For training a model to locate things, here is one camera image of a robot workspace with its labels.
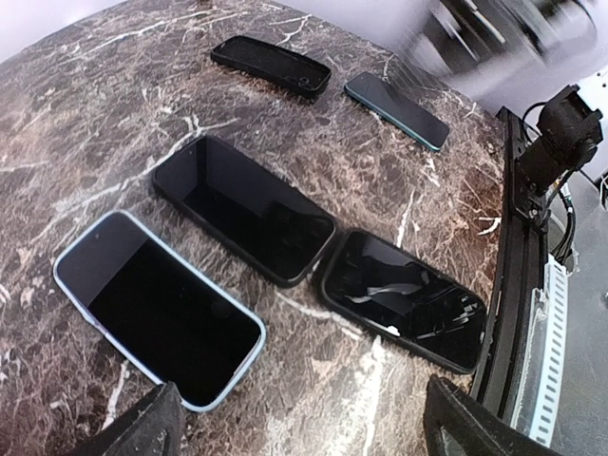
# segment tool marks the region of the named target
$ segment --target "light blue phone case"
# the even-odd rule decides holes
[[[125,211],[111,211],[104,214],[101,218],[99,218],[95,223],[89,226],[76,240],[74,240],[55,260],[55,264],[53,265],[53,277],[55,281],[59,285],[59,287],[63,290],[63,292],[69,297],[69,300],[76,306],[76,309],[82,314],[85,320],[97,328],[104,337],[114,346],[116,349],[121,352],[131,363],[133,363],[140,371],[142,371],[150,380],[152,380],[155,384],[164,383],[159,377],[157,377],[151,370],[149,370],[140,360],[138,360],[127,348],[125,348],[118,340],[116,340],[112,334],[110,334],[104,326],[97,321],[97,319],[88,311],[88,309],[81,303],[76,296],[72,294],[69,288],[66,286],[64,282],[57,275],[57,265],[59,262],[79,243],[81,242],[92,230],[94,230],[102,221],[104,221],[107,217],[113,214],[122,214],[127,216],[133,223],[135,223],[138,228],[140,228],[144,233],[146,233],[152,240],[158,243],[169,255],[179,261],[186,269],[188,269],[192,274],[198,277],[201,281],[203,281],[206,285],[210,286],[216,293],[224,297],[228,302],[233,304],[239,310],[241,310],[244,314],[249,316],[252,320],[256,322],[259,326],[259,339],[257,340],[255,346],[252,348],[250,353],[244,359],[243,363],[237,368],[235,374],[231,378],[230,382],[226,385],[226,387],[222,390],[222,392],[218,395],[218,397],[208,406],[198,407],[190,404],[185,401],[183,398],[181,399],[181,403],[184,407],[189,410],[195,412],[203,412],[214,409],[219,405],[219,403],[228,395],[228,393],[235,387],[238,381],[243,377],[245,372],[250,368],[253,362],[256,360],[257,356],[262,350],[264,343],[266,341],[266,327],[262,320],[241,303],[232,298],[229,294],[224,292],[218,285],[212,282],[205,275],[194,269],[185,259],[175,253],[167,244],[165,244],[162,240],[160,240],[154,233],[148,230],[139,220],[133,217],[131,214]]]

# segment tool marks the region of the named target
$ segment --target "black phone case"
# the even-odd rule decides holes
[[[199,141],[201,138],[196,138],[195,140],[189,142],[187,145],[185,145],[183,148],[181,148],[179,151],[177,151],[173,156],[171,157],[175,157],[180,153],[184,153],[192,144],[194,144],[195,142]],[[235,149],[231,144],[229,144],[228,142],[222,141],[216,137],[213,137],[213,140],[218,142],[218,143],[222,143],[225,147],[230,147],[232,149]],[[246,160],[249,160],[250,162],[254,162],[256,165],[258,165],[259,167],[263,168],[271,177],[272,179],[279,179],[277,176],[275,176],[273,173],[271,173],[270,171],[268,171],[266,168],[264,168],[261,164],[253,161],[252,159],[250,159],[249,157],[247,157],[245,154],[243,154],[242,152],[238,151]],[[319,259],[321,259],[323,257],[323,254],[327,251],[327,249],[333,244],[333,241],[335,239],[335,235],[337,233],[337,225],[336,225],[336,220],[335,218],[327,213],[326,211],[323,211],[323,209],[319,208],[321,211],[323,211],[325,213],[325,215],[332,221],[333,224],[333,231],[330,234],[330,236],[328,237],[327,241],[325,242],[325,244],[319,249],[319,251],[317,252],[317,254],[314,256],[313,260],[306,266],[306,268],[304,268],[302,270],[302,272],[295,278],[291,279],[291,280],[285,280],[284,278],[276,275],[273,271],[271,271],[270,269],[268,269],[267,267],[265,267],[262,263],[260,263],[259,261],[257,261],[257,259],[255,259],[252,255],[250,255],[249,253],[247,253],[246,251],[244,251],[243,249],[240,248],[240,246],[238,246],[238,244],[236,244],[234,241],[232,241],[229,237],[225,236],[220,230],[218,230],[216,227],[214,227],[213,225],[211,225],[210,223],[207,222],[207,220],[205,220],[203,217],[201,217],[199,214],[197,214],[195,211],[193,211],[192,209],[190,209],[190,207],[188,207],[186,204],[184,204],[183,202],[177,200],[177,199],[173,199],[171,196],[169,196],[164,189],[162,188],[162,186],[159,184],[159,182],[156,179],[156,174],[158,172],[159,169],[161,169],[163,163],[161,163],[152,173],[152,186],[154,187],[154,189],[156,190],[156,192],[161,195],[163,198],[165,198],[166,200],[168,200],[169,202],[171,202],[182,214],[184,214],[185,216],[187,216],[189,219],[191,219],[192,221],[194,221],[199,227],[201,227],[203,230],[205,230],[207,233],[209,233],[213,238],[217,239],[219,242],[221,242],[222,245],[224,245],[230,252],[232,252],[233,254],[235,254],[237,257],[242,258],[243,260],[245,260],[248,264],[250,264],[252,267],[254,267],[259,273],[261,273],[264,277],[266,277],[268,280],[270,280],[271,282],[273,282],[275,285],[277,285],[280,288],[293,288],[294,286],[296,286],[297,284],[299,284],[304,277],[306,277],[306,275],[313,269],[313,266],[316,264],[317,261],[319,261]],[[293,188],[294,191],[300,193],[304,198],[306,198],[306,196],[304,194],[302,194],[301,192],[299,192],[299,190]],[[318,205],[306,198],[306,200],[310,201],[312,204],[314,204],[315,206],[318,207]]]
[[[348,230],[344,236],[340,239],[340,241],[337,244],[337,247],[335,248],[335,250],[333,251],[332,257],[329,260],[327,267],[324,269],[323,271],[323,276],[321,277],[319,283],[318,283],[318,292],[319,292],[319,296],[321,298],[321,301],[323,302],[323,304],[325,304],[330,310],[341,314],[342,316],[344,316],[345,318],[347,318],[350,321],[354,321],[355,323],[360,324],[361,326],[365,327],[368,330],[371,330],[373,333],[377,333],[382,335],[385,339],[388,339],[392,342],[394,342],[395,344],[407,349],[408,351],[422,357],[425,358],[426,360],[430,361],[431,363],[436,364],[437,366],[440,366],[448,371],[452,371],[455,373],[460,373],[460,374],[471,374],[473,373],[477,368],[473,368],[471,370],[466,370],[463,369],[461,366],[458,366],[457,364],[452,363],[451,361],[445,359],[442,356],[439,356],[435,353],[433,353],[432,351],[428,351],[427,349],[420,347],[417,344],[414,344],[413,342],[409,342],[408,340],[399,338],[394,336],[393,334],[391,334],[390,332],[384,332],[379,330],[378,328],[376,328],[375,326],[371,325],[370,323],[368,323],[368,321],[366,321],[365,318],[362,318],[359,314],[351,312],[350,310],[342,307],[339,303],[335,302],[334,300],[332,300],[329,295],[327,294],[327,292],[325,291],[325,283],[328,279],[328,277],[330,276],[330,273],[333,270],[333,266],[335,265],[335,262],[337,261],[337,259],[339,258],[340,254],[342,253],[342,250],[344,249],[344,246],[346,244],[346,241],[349,237],[349,235],[351,233],[363,233],[367,236],[371,236],[375,239],[378,239],[380,241],[382,241],[383,243],[390,245],[393,248],[396,248],[394,245],[392,245],[391,243],[385,241],[384,239],[382,239],[381,237],[378,237],[368,231],[365,230],[359,230],[359,229],[350,229]],[[432,271],[434,274],[437,274],[439,276],[445,276],[445,274],[443,274],[440,271],[437,271],[435,268],[433,268],[432,266],[427,265],[425,262],[420,261],[422,264],[424,264],[430,271]]]
[[[256,50],[253,54],[239,55],[235,49],[241,44],[253,46]],[[261,55],[272,56],[276,65],[261,65]],[[233,36],[215,47],[211,51],[211,60],[265,79],[305,98],[314,98],[322,93],[332,76],[329,68],[309,57],[242,35]],[[290,67],[290,70],[281,69],[281,63]],[[314,84],[306,76],[311,71],[318,76]]]

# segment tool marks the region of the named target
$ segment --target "white perforated panel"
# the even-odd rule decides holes
[[[541,384],[529,437],[549,447],[560,403],[561,375],[566,347],[568,277],[565,268],[552,256],[549,256],[544,273],[544,292],[548,301],[547,333],[542,360]]]

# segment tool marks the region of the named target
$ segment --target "blurred object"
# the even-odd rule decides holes
[[[491,113],[506,106],[521,117],[533,103],[548,100],[564,86],[608,65],[608,2],[594,6],[587,3],[586,7],[597,29],[590,28],[589,17],[582,9],[569,5],[554,22],[563,41],[551,52],[541,57],[532,47],[521,47],[473,71],[446,77],[446,82]]]
[[[580,35],[563,30],[562,24],[572,25],[572,8],[587,19]],[[409,31],[397,54],[408,70],[419,67],[446,78],[522,50],[550,60],[566,42],[588,46],[596,38],[595,23],[579,0],[441,0],[429,2],[424,26]]]
[[[180,454],[183,409],[174,383],[157,385],[114,423],[68,456]]]

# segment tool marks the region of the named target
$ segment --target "black metal rail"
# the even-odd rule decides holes
[[[505,128],[503,220],[486,337],[470,394],[509,423],[522,379],[532,290],[542,288],[548,253],[546,233],[514,207],[515,164],[525,150],[522,122],[505,108],[499,118]]]

